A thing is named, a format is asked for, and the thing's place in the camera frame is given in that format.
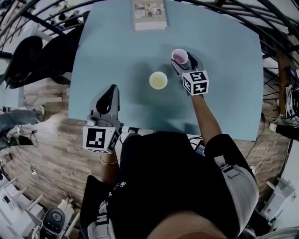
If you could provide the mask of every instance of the light blue table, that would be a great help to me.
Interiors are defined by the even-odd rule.
[[[77,51],[69,118],[86,120],[92,98],[104,87],[120,89],[119,120],[129,127],[200,134],[191,98],[170,65],[182,48],[199,57],[209,75],[208,106],[223,133],[255,140],[263,97],[263,64],[258,35],[210,10],[165,0],[166,30],[133,31],[131,0],[93,5]],[[163,90],[149,76],[163,71]]]

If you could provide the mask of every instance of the person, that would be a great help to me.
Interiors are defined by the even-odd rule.
[[[45,108],[41,105],[31,110],[13,110],[0,114],[0,150],[12,146],[12,139],[7,134],[17,125],[37,124],[43,122]]]
[[[141,136],[131,129],[120,165],[115,152],[101,156],[102,187],[87,179],[80,218],[85,239],[222,239],[245,228],[258,200],[254,175],[204,98],[191,97],[205,156],[185,134]]]

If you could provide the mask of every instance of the wooden floor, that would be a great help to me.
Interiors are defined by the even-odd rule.
[[[272,92],[272,89],[265,86],[264,91],[269,93]],[[92,174],[100,179],[99,155],[82,149],[82,126],[84,122],[67,117],[68,92],[67,86],[57,85],[47,79],[26,86],[25,96],[63,97],[63,101],[45,105],[45,122],[22,127],[26,133],[30,133],[34,129],[38,130],[36,133],[37,148],[33,146],[12,147],[0,152],[0,157],[8,152],[14,156],[14,159],[5,166],[5,171],[9,174],[10,179],[23,175],[28,170],[28,164],[24,157],[30,162],[32,168],[36,169],[36,176],[25,175],[18,178],[17,186],[20,189],[27,187],[26,195],[32,199],[44,194],[41,203],[46,208],[57,206],[61,199],[66,198],[66,194],[74,199],[75,207],[80,208],[87,176]],[[277,116],[277,113],[273,111],[275,108],[276,103],[274,101],[267,101],[263,104],[263,112],[268,116]],[[262,141],[268,142],[268,149],[272,146],[276,137],[276,134],[269,130],[269,122],[272,120],[273,118],[266,117],[265,125],[261,122],[259,134],[264,126],[263,133],[247,161],[250,160]],[[236,141],[236,144],[246,157],[255,143]],[[256,175],[260,189],[260,200],[264,199],[269,190],[266,181],[275,180],[279,174],[285,160],[288,144],[287,138],[278,135],[275,147],[269,154],[263,168]],[[259,163],[265,151],[266,145],[264,143],[250,165]]]

